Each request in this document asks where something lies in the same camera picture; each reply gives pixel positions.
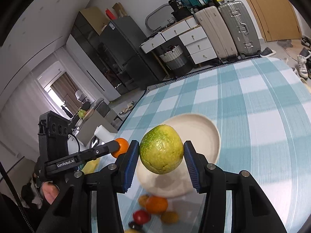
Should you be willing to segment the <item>person's left hand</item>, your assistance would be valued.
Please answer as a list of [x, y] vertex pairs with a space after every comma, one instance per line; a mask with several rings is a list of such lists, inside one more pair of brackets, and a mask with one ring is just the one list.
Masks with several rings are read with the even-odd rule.
[[59, 195], [59, 189], [51, 182], [44, 182], [41, 185], [41, 191], [45, 200], [51, 205]]

